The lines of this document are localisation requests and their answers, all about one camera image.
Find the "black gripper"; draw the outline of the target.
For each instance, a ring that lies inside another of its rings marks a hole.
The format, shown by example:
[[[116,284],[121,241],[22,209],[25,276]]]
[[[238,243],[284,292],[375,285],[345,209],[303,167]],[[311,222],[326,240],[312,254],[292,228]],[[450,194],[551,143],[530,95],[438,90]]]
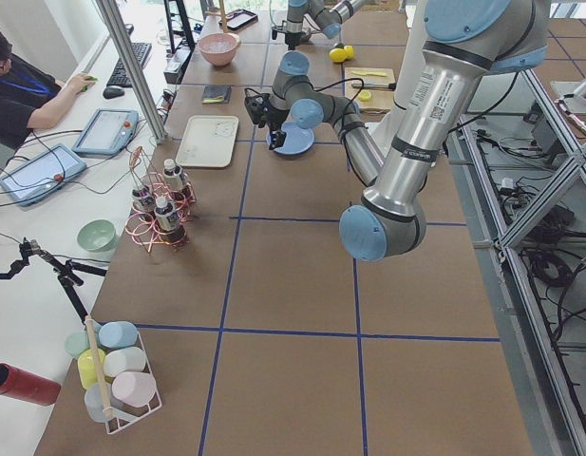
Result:
[[[279,34],[284,36],[284,42],[289,48],[297,48],[309,42],[312,30],[309,27],[298,26],[293,31],[290,31],[288,22],[283,20],[279,25],[272,25],[272,38],[275,40]]]
[[[262,128],[268,126],[268,145],[270,150],[276,150],[284,145],[286,133],[281,130],[287,120],[290,109],[272,93],[258,92],[244,88],[244,106],[254,125]]]

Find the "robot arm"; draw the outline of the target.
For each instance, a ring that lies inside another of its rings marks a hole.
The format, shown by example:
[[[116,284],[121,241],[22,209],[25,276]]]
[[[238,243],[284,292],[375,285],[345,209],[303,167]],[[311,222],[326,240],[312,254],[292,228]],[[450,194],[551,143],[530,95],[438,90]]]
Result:
[[[398,125],[388,132],[389,148],[371,137],[356,105],[317,90],[309,60],[296,48],[305,16],[327,36],[335,35],[356,10],[343,1],[325,9],[319,1],[292,1],[282,57],[268,93],[246,90],[252,122],[269,130],[268,145],[286,139],[282,126],[293,120],[311,129],[330,124],[365,188],[347,208],[339,234],[347,252],[377,261],[415,249],[425,235],[425,214],[417,199],[449,131],[486,75],[538,66],[547,49],[550,5],[546,1],[424,1],[414,14],[405,58],[410,68],[398,87],[409,100]]]
[[[280,25],[272,25],[271,37],[275,40],[282,35],[288,50],[308,42],[315,33],[333,39],[339,35],[341,26],[367,3],[367,0],[343,0],[328,8],[319,0],[289,0],[286,18]]]

